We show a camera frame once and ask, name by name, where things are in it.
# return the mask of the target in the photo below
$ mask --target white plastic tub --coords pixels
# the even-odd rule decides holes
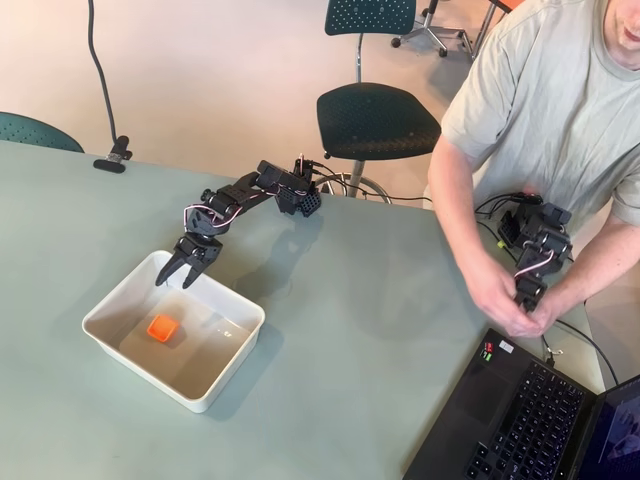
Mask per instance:
[[[206,275],[187,290],[188,265],[160,287],[155,279],[171,258],[153,252],[82,321],[84,332],[142,378],[189,410],[202,413],[258,339],[264,310]],[[158,314],[180,322],[166,343],[147,334]]]

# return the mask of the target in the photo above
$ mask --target white wire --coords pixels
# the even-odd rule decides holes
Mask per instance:
[[[545,266],[551,260],[553,260],[553,254],[555,252],[553,250],[549,250],[549,258],[543,260],[542,262],[536,263],[535,265],[531,265],[530,267],[523,268],[522,270],[516,272],[513,278],[518,278],[520,275],[524,275],[525,273],[531,272],[532,270],[537,270],[540,267]]]
[[[251,197],[248,198],[248,200],[254,199],[256,197],[259,197],[261,194],[267,194],[267,195],[277,195],[278,193],[280,193],[280,185],[278,185],[278,191],[277,192],[267,192],[265,190],[262,190],[260,193],[256,193],[255,195],[252,195]],[[307,194],[307,192],[302,192],[299,190],[296,190],[295,193],[297,193],[300,196],[304,196]],[[220,216],[220,214],[218,214],[213,208],[207,207],[206,205],[200,205],[200,204],[194,204],[194,205],[189,205],[187,208],[184,209],[184,231],[187,231],[187,212],[189,210],[192,209],[201,209],[201,210],[206,210],[207,212],[210,212],[213,214],[213,219],[211,220],[211,225],[213,227],[219,228],[219,227],[224,227],[226,225],[229,225],[231,222],[233,222],[236,217],[240,214],[240,212],[242,211],[242,207],[238,207],[238,209],[233,213],[233,215],[231,216],[231,218],[229,220],[226,220],[222,223],[214,223],[216,217]]]

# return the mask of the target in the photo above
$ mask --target orange cube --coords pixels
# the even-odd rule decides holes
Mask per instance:
[[[179,326],[180,324],[169,315],[156,315],[147,328],[147,333],[159,342],[165,343],[176,333]]]

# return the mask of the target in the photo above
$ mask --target gray floor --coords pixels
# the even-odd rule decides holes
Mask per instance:
[[[283,166],[300,152],[321,159],[315,102],[354,81],[356,46],[354,36],[324,34],[326,5],[101,2],[96,48],[134,160],[238,176],[261,159]],[[484,0],[441,0],[434,23],[462,26],[475,38],[487,7]],[[88,152],[108,152],[102,94],[85,43],[86,7],[25,0],[8,8],[0,16],[0,44],[13,47],[3,51],[1,109],[49,122]],[[447,42],[451,53],[441,59],[425,37],[397,50],[390,40],[365,38],[364,80],[408,90],[440,120],[470,65],[458,41]],[[328,163],[350,169],[348,162]],[[366,174],[391,194],[418,196],[428,165],[428,156],[373,162]],[[588,305],[596,339],[621,379],[640,373],[638,288],[634,271]]]

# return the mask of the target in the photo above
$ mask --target laptop keyboard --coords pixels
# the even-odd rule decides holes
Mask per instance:
[[[478,443],[465,478],[552,480],[583,395],[531,362],[492,443]]]

